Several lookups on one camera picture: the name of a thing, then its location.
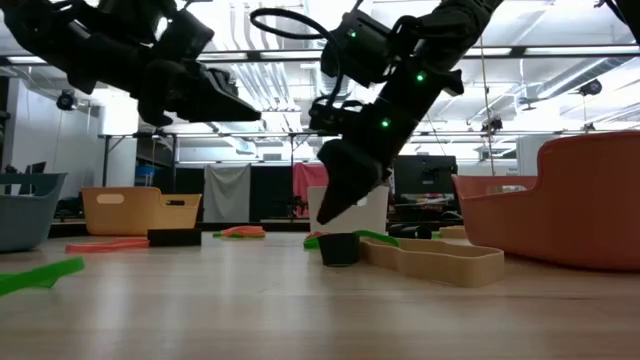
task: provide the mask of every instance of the orange bin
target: orange bin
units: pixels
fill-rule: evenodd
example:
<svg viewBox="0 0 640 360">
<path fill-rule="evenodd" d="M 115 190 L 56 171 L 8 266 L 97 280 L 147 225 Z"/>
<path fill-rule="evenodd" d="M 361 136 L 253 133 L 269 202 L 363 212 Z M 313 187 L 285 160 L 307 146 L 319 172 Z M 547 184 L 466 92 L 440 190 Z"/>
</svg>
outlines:
<svg viewBox="0 0 640 360">
<path fill-rule="evenodd" d="M 537 177 L 454 176 L 469 241 L 563 265 L 640 270 L 638 154 L 640 132 L 583 135 L 546 143 Z"/>
<path fill-rule="evenodd" d="M 149 229 L 192 229 L 201 195 L 162 195 L 153 187 L 82 189 L 91 235 L 147 236 Z"/>
</svg>

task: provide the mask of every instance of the gray bin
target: gray bin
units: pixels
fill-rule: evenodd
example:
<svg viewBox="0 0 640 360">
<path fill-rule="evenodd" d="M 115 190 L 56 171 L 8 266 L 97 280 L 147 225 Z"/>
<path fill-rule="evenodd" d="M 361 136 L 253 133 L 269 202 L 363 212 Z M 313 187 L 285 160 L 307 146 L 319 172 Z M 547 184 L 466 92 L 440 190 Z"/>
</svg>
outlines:
<svg viewBox="0 0 640 360">
<path fill-rule="evenodd" d="M 33 185 L 29 196 L 0 195 L 0 252 L 24 251 L 49 236 L 60 190 L 67 174 L 1 174 L 0 193 L 5 186 Z"/>
</svg>

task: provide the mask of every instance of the wooden table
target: wooden table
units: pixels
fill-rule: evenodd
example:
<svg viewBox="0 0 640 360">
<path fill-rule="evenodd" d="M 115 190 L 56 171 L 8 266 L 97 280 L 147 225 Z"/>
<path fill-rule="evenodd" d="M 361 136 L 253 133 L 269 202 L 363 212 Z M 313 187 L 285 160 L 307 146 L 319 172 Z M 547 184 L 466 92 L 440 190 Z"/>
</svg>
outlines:
<svg viewBox="0 0 640 360">
<path fill-rule="evenodd" d="M 332 269 L 302 234 L 86 256 L 51 290 L 0 298 L 0 358 L 640 359 L 640 277 L 508 259 L 460 289 L 365 264 Z M 0 256 L 0 272 L 65 258 Z"/>
</svg>

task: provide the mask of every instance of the red curtain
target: red curtain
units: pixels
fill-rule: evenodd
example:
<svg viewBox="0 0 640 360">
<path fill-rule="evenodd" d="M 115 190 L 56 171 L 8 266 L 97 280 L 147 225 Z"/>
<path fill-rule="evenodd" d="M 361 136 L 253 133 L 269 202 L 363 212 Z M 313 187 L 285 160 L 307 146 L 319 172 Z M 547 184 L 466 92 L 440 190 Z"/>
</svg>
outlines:
<svg viewBox="0 0 640 360">
<path fill-rule="evenodd" d="M 310 186 L 327 186 L 329 175 L 323 165 L 298 163 L 293 166 L 293 194 L 308 201 L 307 188 Z M 298 216 L 309 216 L 309 210 L 298 212 Z"/>
</svg>

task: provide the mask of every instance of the black cup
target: black cup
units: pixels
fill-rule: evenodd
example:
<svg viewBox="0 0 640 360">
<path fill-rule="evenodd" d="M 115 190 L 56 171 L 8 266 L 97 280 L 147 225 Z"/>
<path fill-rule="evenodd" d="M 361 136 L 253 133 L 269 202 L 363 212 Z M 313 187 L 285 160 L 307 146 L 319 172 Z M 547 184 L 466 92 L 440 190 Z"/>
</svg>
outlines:
<svg viewBox="0 0 640 360">
<path fill-rule="evenodd" d="M 345 267 L 360 261 L 360 237 L 356 234 L 322 235 L 318 243 L 325 266 Z"/>
</svg>

